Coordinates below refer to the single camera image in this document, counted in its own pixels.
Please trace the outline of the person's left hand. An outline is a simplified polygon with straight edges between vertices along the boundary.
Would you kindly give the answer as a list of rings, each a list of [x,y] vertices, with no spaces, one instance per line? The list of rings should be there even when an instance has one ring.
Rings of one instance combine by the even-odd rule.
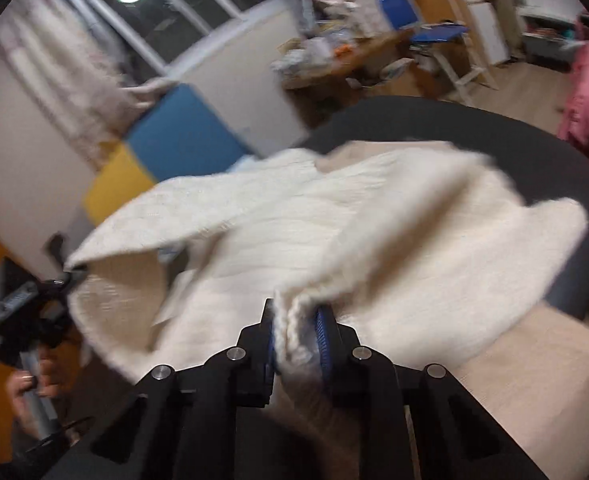
[[[55,399],[59,396],[62,386],[62,375],[52,350],[45,346],[38,347],[38,374],[36,376],[26,370],[15,370],[6,381],[6,393],[22,430],[38,439],[35,417],[29,408],[26,395],[31,391],[44,399]]]

